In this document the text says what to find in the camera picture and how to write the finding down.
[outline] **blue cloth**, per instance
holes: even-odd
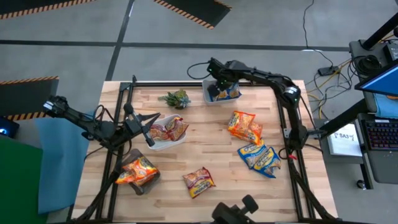
[[[388,99],[386,95],[374,94],[376,100],[376,116],[380,118],[398,119],[398,100]]]
[[[75,203],[88,140],[83,130],[63,118],[35,119],[43,149],[39,214]]]

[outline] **computer monitor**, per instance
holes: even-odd
[[[383,67],[378,74],[359,82],[355,89],[398,96],[398,59]]]

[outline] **metal bracket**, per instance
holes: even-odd
[[[290,129],[290,128],[284,128],[284,136],[285,136],[285,138],[289,138],[291,130],[292,129]]]

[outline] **black floor mat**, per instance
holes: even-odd
[[[18,121],[42,118],[43,104],[57,94],[59,77],[27,78],[0,82],[0,116]]]
[[[232,8],[218,0],[154,0],[154,2],[207,29],[214,29]]]
[[[0,19],[73,6],[95,0],[0,0]]]

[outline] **power cable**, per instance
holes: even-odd
[[[196,64],[193,64],[193,65],[189,66],[188,69],[187,69],[187,75],[188,75],[191,79],[194,79],[194,80],[202,80],[202,79],[205,79],[205,78],[209,77],[211,74],[208,74],[207,76],[205,76],[205,77],[200,77],[200,78],[195,78],[195,77],[193,77],[193,76],[191,76],[191,75],[189,74],[189,70],[190,70],[192,67],[195,67],[195,66],[197,66],[197,65],[206,65],[206,64],[208,64],[208,63],[209,63],[209,62],[202,62],[202,63],[196,63]]]
[[[304,10],[304,15],[303,15],[303,30],[304,30],[305,46],[306,46],[307,49],[311,49],[311,50],[313,50],[313,51],[315,51],[315,52],[320,53],[320,54],[322,55],[322,57],[324,57],[326,60],[328,60],[328,61],[331,63],[330,67],[333,67],[333,62],[332,62],[328,57],[326,57],[320,50],[315,50],[315,49],[313,49],[313,48],[311,48],[311,47],[308,46],[307,30],[306,30],[306,28],[305,28],[305,15],[306,15],[306,13],[307,13],[307,10],[308,10],[309,8],[311,8],[311,7],[314,5],[314,3],[315,3],[315,0],[312,0],[311,4],[310,4],[309,6],[307,6],[307,7],[305,8],[305,10]]]

